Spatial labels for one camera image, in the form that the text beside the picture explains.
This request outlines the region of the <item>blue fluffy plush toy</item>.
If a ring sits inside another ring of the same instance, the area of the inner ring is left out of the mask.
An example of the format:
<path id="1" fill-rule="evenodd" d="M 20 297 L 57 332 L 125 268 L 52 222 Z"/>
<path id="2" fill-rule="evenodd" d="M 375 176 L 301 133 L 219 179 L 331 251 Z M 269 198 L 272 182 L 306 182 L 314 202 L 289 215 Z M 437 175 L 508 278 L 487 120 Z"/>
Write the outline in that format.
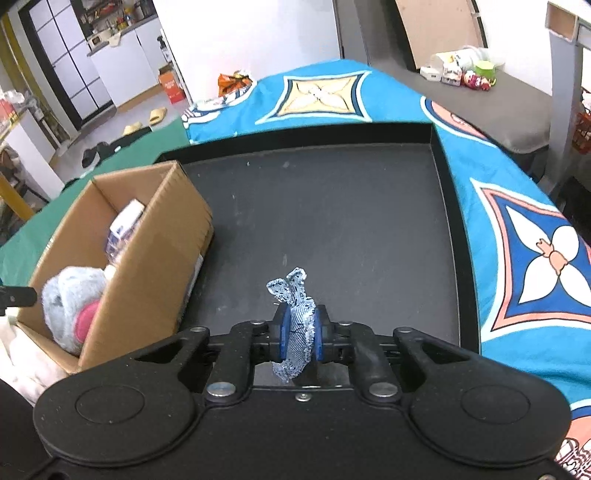
<path id="1" fill-rule="evenodd" d="M 100 268 L 69 266 L 42 288 L 45 324 L 54 342 L 78 357 L 107 286 Z"/>

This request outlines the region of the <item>blue bunny cloth patch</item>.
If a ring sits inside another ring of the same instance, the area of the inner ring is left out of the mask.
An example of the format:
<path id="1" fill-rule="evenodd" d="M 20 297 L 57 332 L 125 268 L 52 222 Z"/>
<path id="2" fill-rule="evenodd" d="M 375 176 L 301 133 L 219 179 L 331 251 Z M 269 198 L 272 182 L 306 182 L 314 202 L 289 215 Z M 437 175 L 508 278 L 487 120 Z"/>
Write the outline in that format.
<path id="1" fill-rule="evenodd" d="M 284 278 L 266 284 L 280 304 L 287 305 L 280 326 L 280 361 L 273 362 L 273 373 L 289 383 L 304 372 L 315 349 L 315 300 L 305 292 L 307 272 L 295 267 Z"/>

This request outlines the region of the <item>blue tissue packet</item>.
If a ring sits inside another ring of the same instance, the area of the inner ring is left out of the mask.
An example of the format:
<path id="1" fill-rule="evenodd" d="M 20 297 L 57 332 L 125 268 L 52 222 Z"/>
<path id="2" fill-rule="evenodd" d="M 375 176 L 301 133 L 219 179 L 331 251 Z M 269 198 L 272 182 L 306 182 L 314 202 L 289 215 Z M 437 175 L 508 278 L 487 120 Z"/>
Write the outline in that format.
<path id="1" fill-rule="evenodd" d="M 107 242 L 115 244 L 124 239 L 141 218 L 145 206 L 137 199 L 132 199 L 115 217 L 107 235 Z"/>

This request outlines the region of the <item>white soft bundle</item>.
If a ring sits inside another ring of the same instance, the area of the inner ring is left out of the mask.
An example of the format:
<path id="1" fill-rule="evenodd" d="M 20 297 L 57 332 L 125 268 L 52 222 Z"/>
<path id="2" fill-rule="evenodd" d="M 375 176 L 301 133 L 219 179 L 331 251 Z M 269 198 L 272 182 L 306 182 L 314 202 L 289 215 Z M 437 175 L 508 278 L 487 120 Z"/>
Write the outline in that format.
<path id="1" fill-rule="evenodd" d="M 108 233 L 105 245 L 105 255 L 109 267 L 117 268 L 119 266 L 134 234 L 134 229 L 125 232 L 121 237 L 118 237 L 113 232 Z"/>

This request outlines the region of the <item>green cloth cover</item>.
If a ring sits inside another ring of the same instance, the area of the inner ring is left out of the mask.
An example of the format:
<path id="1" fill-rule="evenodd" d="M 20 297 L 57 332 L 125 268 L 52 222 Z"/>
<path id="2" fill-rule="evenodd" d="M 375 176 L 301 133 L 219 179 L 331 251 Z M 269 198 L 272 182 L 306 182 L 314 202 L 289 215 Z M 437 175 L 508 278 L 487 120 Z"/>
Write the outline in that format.
<path id="1" fill-rule="evenodd" d="M 162 153 L 188 144 L 182 122 L 176 118 L 167 126 L 155 129 L 130 146 L 122 148 L 90 173 L 75 180 L 1 247 L 2 283 L 7 286 L 28 285 L 40 257 L 61 220 L 86 184 L 96 175 L 151 165 Z"/>

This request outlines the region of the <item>brown cardboard box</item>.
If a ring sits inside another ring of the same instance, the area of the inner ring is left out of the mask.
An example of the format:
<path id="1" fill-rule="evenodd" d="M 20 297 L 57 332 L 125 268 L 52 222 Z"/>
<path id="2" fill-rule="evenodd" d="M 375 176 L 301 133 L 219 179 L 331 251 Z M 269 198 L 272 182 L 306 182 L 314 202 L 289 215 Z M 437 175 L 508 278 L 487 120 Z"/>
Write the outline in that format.
<path id="1" fill-rule="evenodd" d="M 175 161 L 102 174 L 67 211 L 29 282 L 40 290 L 66 267 L 103 268 L 110 225 L 132 200 L 144 212 L 124 248 L 79 355 L 63 350 L 40 305 L 17 327 L 66 373 L 78 373 L 173 335 L 213 235 L 211 208 Z"/>

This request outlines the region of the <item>yellow table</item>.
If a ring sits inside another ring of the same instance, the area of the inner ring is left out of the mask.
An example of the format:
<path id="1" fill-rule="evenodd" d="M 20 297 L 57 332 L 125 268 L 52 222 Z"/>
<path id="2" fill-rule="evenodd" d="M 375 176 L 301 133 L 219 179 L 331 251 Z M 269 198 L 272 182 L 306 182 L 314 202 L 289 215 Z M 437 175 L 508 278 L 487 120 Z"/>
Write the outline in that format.
<path id="1" fill-rule="evenodd" d="M 3 173 L 0 173 L 0 196 L 23 222 L 29 221 L 34 216 L 32 208 L 24 201 Z"/>

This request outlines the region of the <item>black shallow tray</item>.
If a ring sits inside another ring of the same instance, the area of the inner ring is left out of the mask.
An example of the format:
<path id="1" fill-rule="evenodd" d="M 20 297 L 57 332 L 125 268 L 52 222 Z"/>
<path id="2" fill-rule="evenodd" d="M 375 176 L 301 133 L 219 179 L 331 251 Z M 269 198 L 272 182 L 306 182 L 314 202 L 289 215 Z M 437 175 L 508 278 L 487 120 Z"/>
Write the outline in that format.
<path id="1" fill-rule="evenodd" d="M 477 308 L 467 233 L 441 141 L 425 123 L 325 125 L 238 136 L 168 153 L 213 212 L 211 251 L 184 330 L 213 335 L 270 321 L 266 284 L 296 267 L 332 322 L 377 335 L 410 327 L 471 353 L 428 370 L 413 391 L 460 390 L 478 365 Z M 353 388 L 348 368 L 318 363 L 289 383 L 273 362 L 256 386 L 301 397 Z"/>

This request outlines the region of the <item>black slipper left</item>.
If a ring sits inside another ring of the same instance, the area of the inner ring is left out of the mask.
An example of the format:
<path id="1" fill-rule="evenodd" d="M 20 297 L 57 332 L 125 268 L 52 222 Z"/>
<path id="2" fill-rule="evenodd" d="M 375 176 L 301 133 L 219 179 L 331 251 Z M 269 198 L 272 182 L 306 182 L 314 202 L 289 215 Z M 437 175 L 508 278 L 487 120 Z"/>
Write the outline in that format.
<path id="1" fill-rule="evenodd" d="M 97 149 L 95 147 L 86 149 L 82 155 L 82 160 L 81 160 L 82 168 L 83 169 L 88 168 L 95 161 L 95 159 L 98 157 L 100 157 L 100 155 L 98 154 Z"/>

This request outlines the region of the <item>blue patterned blanket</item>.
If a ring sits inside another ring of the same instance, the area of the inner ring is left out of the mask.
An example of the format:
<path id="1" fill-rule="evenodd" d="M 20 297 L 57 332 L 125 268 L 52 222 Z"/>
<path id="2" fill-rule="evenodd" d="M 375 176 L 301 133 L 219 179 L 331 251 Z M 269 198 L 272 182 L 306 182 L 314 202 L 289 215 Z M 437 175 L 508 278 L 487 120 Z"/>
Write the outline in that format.
<path id="1" fill-rule="evenodd" d="M 353 60 L 297 68 L 195 102 L 181 121 L 192 144 L 325 123 L 431 125 L 467 228 L 483 352 L 563 392 L 572 422 L 557 461 L 574 477 L 589 477 L 590 248 L 499 147 L 434 101 Z"/>

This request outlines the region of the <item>yellow slipper left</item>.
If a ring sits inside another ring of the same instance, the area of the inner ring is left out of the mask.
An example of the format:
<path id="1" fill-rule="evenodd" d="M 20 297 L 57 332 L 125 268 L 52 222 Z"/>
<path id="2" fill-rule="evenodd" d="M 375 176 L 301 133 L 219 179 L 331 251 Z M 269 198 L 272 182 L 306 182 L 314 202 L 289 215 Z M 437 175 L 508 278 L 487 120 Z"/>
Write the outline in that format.
<path id="1" fill-rule="evenodd" d="M 135 122 L 131 125 L 126 125 L 124 127 L 124 130 L 122 132 L 123 136 L 127 136 L 127 135 L 131 135 L 139 130 L 141 130 L 143 128 L 143 125 L 141 122 Z"/>

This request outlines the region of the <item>yellow slipper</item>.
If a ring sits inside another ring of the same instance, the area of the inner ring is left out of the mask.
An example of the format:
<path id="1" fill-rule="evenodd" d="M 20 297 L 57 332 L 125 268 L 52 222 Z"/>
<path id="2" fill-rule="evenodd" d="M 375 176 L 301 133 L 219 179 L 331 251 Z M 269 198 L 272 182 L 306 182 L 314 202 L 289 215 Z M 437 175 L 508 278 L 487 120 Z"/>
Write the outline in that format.
<path id="1" fill-rule="evenodd" d="M 153 110 L 150 111 L 149 114 L 149 125 L 150 126 L 155 126 L 159 123 L 161 123 L 163 121 L 163 119 L 166 117 L 167 114 L 167 108 L 166 107 L 159 107 L 159 108 L 155 108 Z"/>
<path id="2" fill-rule="evenodd" d="M 143 125 L 141 122 L 135 122 L 131 125 L 126 125 L 124 127 L 124 130 L 122 132 L 123 136 L 127 136 L 127 135 L 131 135 L 139 130 L 141 130 L 143 128 Z"/>

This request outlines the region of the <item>yellow slipper right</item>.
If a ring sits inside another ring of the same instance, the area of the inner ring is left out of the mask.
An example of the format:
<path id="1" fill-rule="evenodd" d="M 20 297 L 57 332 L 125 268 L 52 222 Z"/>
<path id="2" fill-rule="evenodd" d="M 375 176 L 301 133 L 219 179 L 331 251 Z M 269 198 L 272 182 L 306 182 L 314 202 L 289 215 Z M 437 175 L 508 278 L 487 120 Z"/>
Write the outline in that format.
<path id="1" fill-rule="evenodd" d="M 149 114 L 149 125 L 150 126 L 155 126 L 159 123 L 161 123 L 163 121 L 163 119 L 166 117 L 167 114 L 167 108 L 166 107 L 159 107 L 159 108 L 155 108 L 153 110 L 150 111 Z"/>

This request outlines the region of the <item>white kitchen cabinet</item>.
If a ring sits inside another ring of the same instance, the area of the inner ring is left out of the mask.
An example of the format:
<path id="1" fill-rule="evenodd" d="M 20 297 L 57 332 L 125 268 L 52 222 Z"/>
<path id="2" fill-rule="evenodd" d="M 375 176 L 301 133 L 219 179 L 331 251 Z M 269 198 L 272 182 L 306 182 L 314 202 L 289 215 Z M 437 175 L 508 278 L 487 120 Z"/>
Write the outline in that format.
<path id="1" fill-rule="evenodd" d="M 158 38 L 156 15 L 121 32 L 117 46 L 103 42 L 89 54 L 103 86 L 116 107 L 121 107 L 158 84 L 159 69 L 166 65 Z"/>

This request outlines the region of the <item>orange cardboard box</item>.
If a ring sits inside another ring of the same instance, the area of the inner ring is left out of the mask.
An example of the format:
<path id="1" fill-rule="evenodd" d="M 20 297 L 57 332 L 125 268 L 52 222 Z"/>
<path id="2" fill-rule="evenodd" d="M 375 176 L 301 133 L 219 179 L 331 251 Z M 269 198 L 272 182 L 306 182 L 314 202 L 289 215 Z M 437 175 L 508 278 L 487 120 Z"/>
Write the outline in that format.
<path id="1" fill-rule="evenodd" d="M 158 82 L 171 104 L 183 101 L 186 96 L 174 68 L 168 64 L 158 70 Z"/>

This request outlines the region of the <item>orange bag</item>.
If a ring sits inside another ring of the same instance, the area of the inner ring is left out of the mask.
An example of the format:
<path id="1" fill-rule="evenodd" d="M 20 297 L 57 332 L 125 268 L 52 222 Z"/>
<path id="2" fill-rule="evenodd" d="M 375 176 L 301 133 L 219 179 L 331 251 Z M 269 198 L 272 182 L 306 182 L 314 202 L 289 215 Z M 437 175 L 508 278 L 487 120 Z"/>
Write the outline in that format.
<path id="1" fill-rule="evenodd" d="M 220 74 L 217 78 L 218 96 L 222 97 L 229 93 L 252 85 L 252 79 L 248 74 L 235 71 L 230 75 Z"/>

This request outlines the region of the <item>white container on ledge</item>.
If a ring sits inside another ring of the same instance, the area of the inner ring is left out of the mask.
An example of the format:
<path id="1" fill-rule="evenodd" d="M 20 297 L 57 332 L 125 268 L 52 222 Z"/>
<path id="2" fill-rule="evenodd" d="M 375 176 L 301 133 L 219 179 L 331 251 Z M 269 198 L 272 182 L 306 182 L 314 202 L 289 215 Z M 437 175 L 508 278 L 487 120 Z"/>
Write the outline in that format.
<path id="1" fill-rule="evenodd" d="M 475 64 L 487 60 L 487 50 L 480 47 L 465 45 L 463 48 L 436 53 L 429 59 L 429 66 L 443 72 L 445 69 L 454 68 L 469 70 Z"/>

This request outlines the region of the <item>green cup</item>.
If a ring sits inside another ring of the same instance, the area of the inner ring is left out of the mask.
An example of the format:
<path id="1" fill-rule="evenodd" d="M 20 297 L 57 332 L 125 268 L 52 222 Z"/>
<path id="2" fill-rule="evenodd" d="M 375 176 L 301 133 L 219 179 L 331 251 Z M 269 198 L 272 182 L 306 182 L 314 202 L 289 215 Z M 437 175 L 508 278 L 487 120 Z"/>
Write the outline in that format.
<path id="1" fill-rule="evenodd" d="M 488 60 L 478 60 L 474 63 L 474 70 L 477 75 L 486 78 L 491 86 L 496 83 L 496 67 L 495 64 Z"/>

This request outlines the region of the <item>brown leaning board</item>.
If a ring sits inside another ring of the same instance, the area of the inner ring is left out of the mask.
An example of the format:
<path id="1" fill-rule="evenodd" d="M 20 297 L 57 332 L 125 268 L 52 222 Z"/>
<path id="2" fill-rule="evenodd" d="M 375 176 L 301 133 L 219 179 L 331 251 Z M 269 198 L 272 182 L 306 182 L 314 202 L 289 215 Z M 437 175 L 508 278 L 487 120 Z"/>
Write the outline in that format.
<path id="1" fill-rule="evenodd" d="M 476 1 L 403 0 L 394 5 L 398 42 L 411 71 L 427 65 L 439 52 L 488 46 Z"/>

